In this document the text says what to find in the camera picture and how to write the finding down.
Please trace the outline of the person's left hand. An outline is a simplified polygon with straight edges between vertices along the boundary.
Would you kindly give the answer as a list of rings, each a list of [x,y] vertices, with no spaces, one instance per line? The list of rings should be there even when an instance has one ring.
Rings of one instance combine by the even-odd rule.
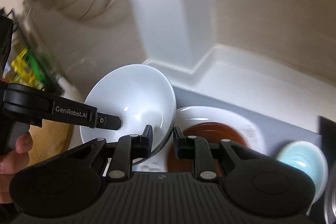
[[[1,156],[0,193],[1,203],[11,203],[9,185],[13,176],[23,170],[29,163],[29,152],[33,147],[33,139],[29,132],[21,135],[15,149]]]

